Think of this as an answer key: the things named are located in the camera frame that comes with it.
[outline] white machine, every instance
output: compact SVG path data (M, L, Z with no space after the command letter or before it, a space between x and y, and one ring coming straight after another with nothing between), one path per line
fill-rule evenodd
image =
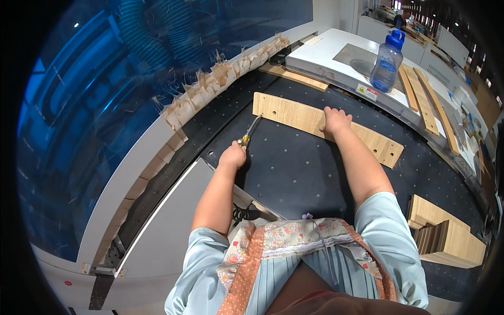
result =
M437 45L460 66L464 67L469 50L446 28L439 25L436 32Z

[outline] woman's right hand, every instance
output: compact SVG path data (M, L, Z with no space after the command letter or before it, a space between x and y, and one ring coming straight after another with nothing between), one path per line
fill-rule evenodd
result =
M337 110L335 108L326 106L324 108L324 114L326 115L326 125L320 127L321 132L325 134L331 134L333 137L335 137L342 130L350 128L352 115L346 115L344 110Z

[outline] yellow warning sticker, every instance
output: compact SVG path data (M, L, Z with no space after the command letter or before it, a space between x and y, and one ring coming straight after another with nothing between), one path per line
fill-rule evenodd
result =
M355 89L355 91L361 95L364 95L365 97L373 100L376 102L376 99L378 98L378 92L367 87L367 86L364 86L362 84L357 84L357 88Z

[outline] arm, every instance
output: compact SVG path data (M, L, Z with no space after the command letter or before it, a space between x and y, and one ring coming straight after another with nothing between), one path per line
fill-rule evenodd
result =
M236 141L227 148L219 159L212 180L196 207L191 231L199 227L227 235L233 215L233 187L236 171L245 164L246 147Z
M324 108L326 125L321 131L332 136L341 152L348 185L355 200L355 211L372 195L379 192L394 194L389 178L377 159L350 127L352 115L344 110Z

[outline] wooden plank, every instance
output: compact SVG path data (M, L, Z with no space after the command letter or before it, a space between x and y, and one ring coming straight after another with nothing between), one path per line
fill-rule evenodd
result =
M439 131L437 130L436 121L434 119L434 115L432 114L432 110L430 109L429 101L427 100L427 96L423 91L422 85L420 84L418 77L416 76L413 69L408 67L407 65L402 65L404 71L406 72L406 76L408 77L411 88L415 93L415 98L418 104L418 108L420 110L420 115L422 116L423 123L425 124L425 131L431 133L435 136L439 136Z
M420 224L421 226L438 225L443 221L451 220L468 232L471 231L471 227L469 225L418 195L413 195L412 197L411 213L408 214L407 219Z
M325 139L319 128L326 124L324 111L284 98L255 92L252 114L267 118ZM352 122L351 128L374 154L378 162L394 167L404 147L389 138Z
M411 83L409 82L408 76L404 71L403 65L399 67L399 78L403 83L404 92L406 93L406 98L408 99L410 109L415 112L418 112L418 103L416 102L415 93L413 92L413 88L411 87Z
M425 243L429 242L429 230L435 230L436 240L425 250ZM472 268L483 263L486 245L478 240L464 227L446 220L434 227L422 228L418 236L415 235L420 259L459 268Z
M453 134L453 129L452 126L450 125L450 122L448 121L448 117L446 116L445 110L443 109L443 106L441 105L439 99L436 96L436 93L432 89L432 87L429 84L429 81L427 78L423 75L423 73L417 69L413 68L413 71L416 73L418 78L420 79L420 82L422 83L423 87L427 90L427 94L429 95L430 99L434 103L434 108L437 110L439 117L441 119L441 124L443 125L443 129L445 129L445 134L446 138L448 139L448 144L450 145L450 150L459 155L459 146L457 145L457 140L455 139L455 135Z
M445 253L475 263L483 263L486 245L460 225L449 221L446 233Z
M320 82L313 78L306 77L304 75L300 75L295 72L291 72L287 70L285 67L272 66L268 62L259 67L259 71L269 73L271 75L279 76L282 78L289 79L291 81L304 84L306 86L312 87L319 91L325 92L329 87L329 84Z

